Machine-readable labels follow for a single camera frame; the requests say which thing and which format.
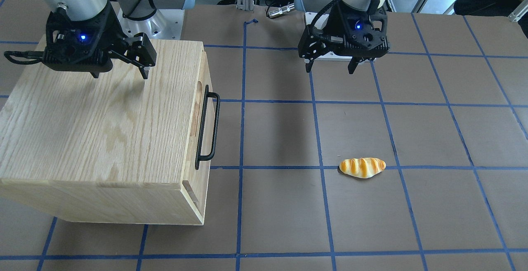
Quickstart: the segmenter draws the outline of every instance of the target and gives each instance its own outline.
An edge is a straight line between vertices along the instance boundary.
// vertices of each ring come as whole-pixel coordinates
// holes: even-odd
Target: toy bread
[[[358,178],[370,178],[385,169],[385,162],[379,158],[353,158],[339,165],[341,172]]]

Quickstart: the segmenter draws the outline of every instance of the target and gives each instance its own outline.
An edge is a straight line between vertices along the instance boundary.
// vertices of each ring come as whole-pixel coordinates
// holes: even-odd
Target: wooden drawer
[[[0,196],[71,222],[204,223],[206,53],[201,42],[152,43],[148,80],[120,61],[99,79],[25,68],[0,113]],[[202,154],[215,126],[206,103]]]

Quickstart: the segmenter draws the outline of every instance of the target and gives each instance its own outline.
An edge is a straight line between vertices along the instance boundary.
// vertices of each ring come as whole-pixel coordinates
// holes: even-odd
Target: brown table surface
[[[2,0],[0,51],[34,49],[48,13]],[[0,199],[0,270],[527,270],[520,27],[390,13],[391,52],[351,76],[340,61],[306,73],[303,28],[262,7],[186,14],[224,100],[205,226],[76,224]],[[0,107],[22,70],[0,59]],[[361,157],[388,167],[338,173]]]

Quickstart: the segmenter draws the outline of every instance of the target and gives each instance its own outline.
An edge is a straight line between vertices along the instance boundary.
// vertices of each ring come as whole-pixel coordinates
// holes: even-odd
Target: black metal handle
[[[201,155],[203,132],[205,128],[205,115],[207,113],[207,99],[208,98],[215,98],[217,100],[217,107],[215,109],[215,117],[214,117],[215,125],[213,128],[213,143],[211,145],[211,152],[208,155]],[[196,168],[196,170],[200,168],[201,161],[210,160],[215,155],[215,149],[217,147],[217,130],[218,130],[219,115],[220,115],[220,96],[215,92],[209,92],[209,85],[206,85],[205,94],[203,98],[202,123],[200,124],[200,134],[198,135],[198,150],[196,151],[196,161],[194,162],[194,167]]]

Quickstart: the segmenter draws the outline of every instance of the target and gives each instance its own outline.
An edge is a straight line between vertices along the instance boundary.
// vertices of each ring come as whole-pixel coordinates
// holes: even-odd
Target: blue tape line
[[[218,44],[204,44],[204,47],[218,47],[218,48],[236,48],[241,49],[244,46],[240,45],[218,45]],[[281,51],[296,51],[297,47],[248,47],[247,49],[268,49],[268,50],[281,50]],[[400,52],[400,51],[389,51],[388,54],[403,54],[403,55],[430,55],[436,57],[483,57],[482,55],[475,54],[449,54],[449,53],[424,53],[424,52]],[[524,55],[487,55],[486,57],[492,57],[496,59],[528,59],[528,56]]]
[[[225,170],[332,170],[337,169],[337,166],[211,166],[211,169],[225,169]],[[508,170],[508,171],[527,171],[528,167],[508,167],[508,166],[434,166],[434,165],[400,165],[387,166],[385,170]]]
[[[40,260],[38,261],[38,266],[36,268],[36,271],[42,270],[42,265],[44,264],[44,259],[47,254],[47,249],[50,247],[51,237],[53,236],[53,232],[55,231],[56,224],[57,224],[57,217],[53,217],[53,220],[51,221],[51,226],[49,227],[49,231],[47,232],[46,243],[44,244],[44,248],[42,249],[42,256]]]
[[[446,255],[446,254],[494,254],[502,253],[504,249],[489,248],[489,249],[438,249],[438,250],[424,250],[427,255]]]
[[[3,40],[0,40],[0,44],[30,44],[30,45],[37,45],[38,42],[31,42],[31,41],[3,41]]]
[[[137,259],[136,271],[141,270],[141,256],[145,250],[145,242],[147,241],[147,233],[149,232],[149,226],[146,224],[143,226],[143,235],[141,236],[141,244],[139,245],[139,258]]]
[[[417,31],[418,31],[418,34],[420,35],[420,39],[422,40],[422,44],[424,44],[424,48],[425,48],[426,52],[429,53],[429,51],[428,51],[428,49],[427,49],[427,45],[426,45],[426,43],[425,43],[425,41],[424,41],[424,38],[422,37],[422,34],[421,34],[421,32],[420,32],[420,28],[418,27],[418,23],[417,23],[417,21],[416,21],[416,19],[415,19],[415,16],[414,16],[413,14],[411,14],[411,17],[412,17],[413,21],[415,22],[415,26],[416,26],[416,29],[417,29]],[[469,28],[469,31],[473,34],[473,31],[471,31],[470,26],[469,26],[469,23],[467,23],[467,20],[465,19],[465,17],[464,17],[464,21],[466,21],[466,24],[467,24],[467,26],[468,26],[468,28]],[[432,68],[433,68],[434,74],[436,75],[436,77],[437,77],[437,79],[438,79],[438,84],[440,85],[441,90],[442,90],[442,94],[443,94],[444,97],[445,97],[445,102],[446,102],[447,104],[449,104],[449,100],[447,99],[447,95],[445,94],[445,91],[444,91],[444,89],[443,89],[443,86],[442,86],[441,80],[440,80],[440,78],[439,78],[439,76],[438,76],[438,72],[436,71],[436,68],[434,67],[434,62],[432,61],[432,58],[431,58],[430,56],[429,56],[429,61],[431,62],[431,66],[432,66]],[[465,151],[466,151],[466,154],[467,154],[468,160],[469,160],[471,166],[474,166],[473,160],[471,159],[471,156],[470,156],[470,154],[469,154],[469,149],[467,148],[466,142],[464,141],[464,136],[462,135],[462,132],[460,131],[460,128],[459,128],[459,126],[458,126],[458,122],[457,122],[457,120],[456,120],[456,118],[455,118],[455,115],[454,115],[454,113],[453,113],[453,110],[451,109],[451,106],[448,106],[448,108],[449,108],[449,112],[451,112],[451,117],[453,118],[453,122],[455,123],[455,126],[456,126],[456,128],[457,128],[457,132],[458,132],[458,134],[459,134],[459,136],[460,136],[460,140],[462,140],[462,144],[464,145],[464,149],[465,149]],[[487,199],[486,193],[485,193],[484,190],[483,190],[483,187],[482,187],[481,181],[480,181],[480,179],[479,179],[479,175],[478,175],[477,170],[476,170],[475,168],[473,169],[473,174],[475,175],[475,178],[476,178],[476,180],[477,180],[477,184],[478,184],[478,186],[479,186],[479,188],[480,188],[480,190],[481,190],[481,194],[482,194],[482,197],[484,198],[484,202],[486,203],[486,206],[488,207],[488,211],[489,211],[490,216],[491,216],[491,218],[492,218],[492,221],[493,221],[493,223],[494,223],[494,225],[495,225],[495,229],[496,229],[496,231],[497,231],[497,235],[498,235],[498,237],[499,237],[499,239],[500,239],[500,243],[501,243],[501,244],[503,245],[503,247],[504,247],[504,252],[506,252],[506,255],[507,255],[508,261],[509,261],[509,263],[510,263],[510,267],[511,267],[512,271],[515,271],[515,266],[513,266],[513,262],[512,262],[512,260],[511,260],[511,257],[510,257],[510,255],[509,255],[509,253],[508,253],[508,249],[507,249],[507,247],[506,247],[506,243],[504,243],[504,239],[502,238],[502,234],[500,233],[500,229],[499,229],[499,227],[498,227],[498,225],[497,225],[497,222],[496,222],[495,217],[494,217],[494,215],[493,215],[493,211],[492,211],[492,209],[491,209],[491,207],[490,207],[490,204],[489,204],[489,202],[488,202],[488,199]]]
[[[509,249],[506,246],[506,242],[504,241],[504,237],[502,236],[502,233],[500,232],[500,228],[498,227],[497,220],[495,218],[495,215],[493,214],[492,207],[490,206],[490,202],[488,201],[488,197],[486,195],[486,192],[484,191],[484,187],[482,186],[481,179],[479,177],[479,174],[477,173],[477,169],[473,169],[473,174],[475,175],[475,179],[477,179],[478,188],[481,191],[482,197],[484,198],[484,203],[486,203],[486,207],[488,209],[488,213],[490,214],[490,217],[492,218],[493,225],[495,227],[495,230],[498,235],[498,239],[500,240],[500,244],[504,248],[503,251],[506,253],[506,256],[508,258],[509,266],[511,267],[511,271],[515,271],[515,266],[513,265],[513,260],[511,256],[509,255]]]
[[[499,81],[499,79],[497,77],[497,74],[495,73],[495,70],[493,70],[493,67],[490,64],[490,61],[488,60],[486,54],[484,53],[484,50],[482,49],[482,46],[479,43],[479,40],[477,39],[477,36],[475,36],[475,33],[473,32],[473,29],[471,29],[471,26],[470,26],[469,22],[467,21],[467,18],[465,16],[463,16],[463,19],[466,22],[467,28],[471,32],[471,35],[473,36],[473,39],[475,39],[475,43],[477,43],[478,49],[480,49],[484,59],[486,60],[486,63],[490,67],[490,70],[491,70],[491,72],[493,74],[493,77],[495,78],[495,81],[497,82],[497,85],[500,88],[500,91],[502,91],[502,94],[504,95],[504,98],[506,99],[507,103],[509,105],[511,105],[512,103],[510,102],[510,100],[509,100],[509,98],[508,98],[508,96],[506,94],[506,91],[504,91],[504,88],[502,87],[502,84],[500,83],[500,81]],[[511,107],[511,111],[512,111],[513,115],[515,116],[515,119],[517,120],[517,124],[519,124],[519,127],[521,128],[522,132],[524,133],[524,137],[528,140],[528,134],[526,133],[526,129],[524,128],[523,124],[521,123],[521,121],[519,119],[519,116],[517,115],[517,112],[515,111],[515,109],[513,107]],[[498,237],[500,239],[500,243],[502,244],[502,246],[504,247],[504,251],[506,252],[506,256],[508,258],[508,262],[509,262],[509,265],[511,267],[511,270],[515,271],[515,266],[513,264],[513,260],[511,258],[511,256],[509,255],[509,250],[508,250],[506,242],[504,241],[504,238],[502,236],[502,232],[500,232],[500,228],[499,228],[498,223],[497,223],[497,221],[495,219],[495,215],[493,214],[493,211],[492,211],[492,208],[490,206],[490,202],[488,201],[486,192],[484,191],[484,188],[483,188],[483,186],[481,184],[481,180],[479,178],[479,174],[477,173],[477,170],[473,170],[473,172],[475,174],[475,178],[477,179],[478,186],[481,189],[482,197],[484,198],[484,201],[486,203],[486,207],[488,207],[488,211],[490,212],[490,216],[491,216],[491,218],[493,220],[493,224],[495,226],[495,229],[497,230],[497,235],[498,235]]]
[[[311,104],[313,101],[307,100],[241,100],[241,99],[223,99],[222,102],[227,103],[299,103],[299,104]],[[368,105],[380,105],[381,102],[375,101],[315,101],[316,104],[368,104]],[[420,103],[420,102],[383,102],[385,105],[403,105],[403,106],[455,106],[455,107],[491,107],[491,108],[528,108],[528,105],[515,104],[463,104],[463,103]]]
[[[130,260],[138,259],[138,255],[52,255],[45,256],[45,260]]]
[[[263,252],[245,254],[244,258],[293,258],[293,257],[329,257],[330,252]]]
[[[385,118],[385,124],[387,125],[387,131],[389,132],[389,138],[390,138],[391,145],[392,145],[392,151],[394,153],[394,159],[396,160],[396,164],[400,166],[400,159],[398,158],[398,152],[396,151],[396,143],[394,143],[394,137],[392,136],[392,129],[389,123],[389,116],[387,115],[387,110],[385,109],[385,103],[383,102],[383,96],[381,95],[381,87],[377,79],[376,68],[374,66],[374,63],[370,63],[370,66],[372,69],[372,74],[374,75],[374,81],[376,83],[377,94],[379,96],[379,101],[381,102],[381,109],[383,110],[383,117]],[[419,254],[422,259],[422,265],[424,266],[424,271],[428,271],[426,256],[424,254],[424,248],[422,247],[422,241],[420,239],[420,233],[418,232],[418,226],[416,224],[415,214],[413,212],[413,206],[411,205],[411,198],[409,197],[409,192],[407,190],[407,184],[405,183],[405,177],[403,176],[403,172],[401,168],[398,169],[398,173],[400,174],[400,181],[403,187],[403,192],[405,193],[405,200],[407,201],[407,207],[409,208],[411,222],[413,223],[412,227],[415,231],[416,243],[418,245]]]
[[[447,254],[489,254],[503,253],[502,248],[477,248],[477,249],[434,249],[424,250],[426,255]],[[511,248],[509,252],[525,253],[528,248]],[[336,257],[359,257],[359,256],[405,256],[419,255],[418,250],[387,250],[380,252],[334,252]],[[240,254],[243,258],[279,258],[279,257],[329,257],[330,252],[261,252],[252,254]],[[233,259],[237,254],[158,254],[158,255],[47,255],[45,260],[130,260],[141,258],[151,259]],[[38,260],[42,256],[0,256],[0,260]]]
[[[502,92],[502,95],[504,96],[504,99],[506,99],[506,102],[511,107],[511,111],[512,111],[513,115],[515,116],[515,120],[517,121],[517,124],[519,124],[519,127],[521,128],[522,132],[524,133],[524,137],[526,138],[526,140],[528,140],[528,133],[526,132],[526,129],[524,128],[521,120],[519,119],[519,116],[517,115],[517,111],[515,111],[515,108],[512,107],[512,103],[509,100],[508,95],[506,94],[506,91],[504,90],[504,88],[502,87],[502,84],[498,80],[498,77],[497,77],[497,74],[495,73],[495,70],[493,69],[492,65],[490,64],[490,61],[488,60],[486,54],[484,53],[484,50],[482,49],[481,44],[477,40],[477,36],[475,36],[475,33],[473,33],[473,30],[471,29],[471,26],[469,25],[469,22],[467,21],[465,16],[464,16],[464,21],[466,21],[466,25],[469,28],[469,31],[471,32],[471,35],[473,36],[473,39],[475,39],[475,42],[477,43],[478,49],[481,50],[481,53],[482,53],[484,59],[486,60],[486,63],[488,64],[488,67],[490,67],[490,70],[491,70],[491,72],[493,74],[493,77],[495,78],[495,81],[497,82],[497,85],[500,88],[500,91]]]
[[[512,56],[512,55],[487,55],[486,57],[492,57],[494,59],[528,59],[528,57],[526,57],[524,55],[517,55],[517,56]]]
[[[40,260],[42,256],[0,256],[0,260]]]
[[[319,135],[319,121],[317,119],[317,107],[315,103],[315,88],[314,88],[314,79],[311,71],[309,72],[310,79],[310,90],[311,90],[311,102],[313,107],[313,122],[315,123],[315,138],[317,139],[317,154],[319,156],[319,166],[323,166],[323,151],[321,148],[321,136]],[[334,237],[332,236],[332,224],[330,222],[330,210],[328,209],[328,195],[326,194],[326,181],[325,181],[325,171],[323,168],[320,170],[321,173],[321,186],[323,188],[323,202],[325,206],[325,216],[326,216],[326,229],[328,231],[328,243],[330,245],[330,256],[332,258],[332,270],[337,271],[337,264],[335,262],[334,255]]]
[[[241,118],[240,118],[240,158],[239,158],[239,178],[238,178],[238,216],[236,219],[236,265],[235,270],[240,271],[240,252],[242,243],[242,198],[243,198],[243,164],[244,164],[244,117],[245,117],[245,70],[247,62],[247,42],[248,29],[247,25],[251,23],[258,23],[256,19],[250,22],[244,21],[243,34],[243,59],[242,59],[242,103],[241,103]]]
[[[247,49],[267,49],[267,50],[280,50],[280,51],[296,51],[296,47],[246,47]]]
[[[150,259],[232,259],[236,254],[167,254],[167,255],[143,255],[143,260]]]
[[[418,32],[418,35],[420,36],[420,40],[422,41],[422,45],[424,46],[424,49],[426,50],[426,53],[429,54],[429,50],[427,49],[427,45],[426,45],[426,42],[424,40],[424,37],[422,36],[422,32],[420,31],[420,27],[418,27],[418,23],[416,21],[415,15],[411,13],[411,17],[412,17],[412,20],[415,23],[415,27],[416,27],[416,30]],[[460,127],[458,126],[458,121],[455,118],[455,113],[453,112],[453,109],[451,108],[451,105],[449,103],[449,99],[447,98],[446,91],[443,88],[442,81],[440,80],[440,76],[438,75],[438,72],[436,70],[436,66],[434,66],[434,62],[432,61],[432,58],[431,58],[430,55],[428,56],[428,58],[429,58],[429,62],[431,64],[432,70],[434,72],[434,76],[436,77],[436,79],[438,81],[438,85],[440,87],[440,90],[442,91],[442,95],[443,95],[443,98],[445,99],[445,103],[447,104],[447,108],[449,109],[449,113],[451,113],[451,117],[453,118],[453,123],[455,124],[455,128],[457,129],[458,136],[460,137],[460,141],[462,141],[462,145],[464,145],[464,150],[466,151],[467,158],[468,158],[471,166],[473,166],[474,164],[473,164],[473,160],[471,159],[471,155],[469,154],[469,149],[467,148],[466,141],[464,140],[464,136],[462,136],[462,131],[460,130]]]
[[[306,100],[244,100],[246,103],[300,103],[300,104],[311,104],[312,101]]]

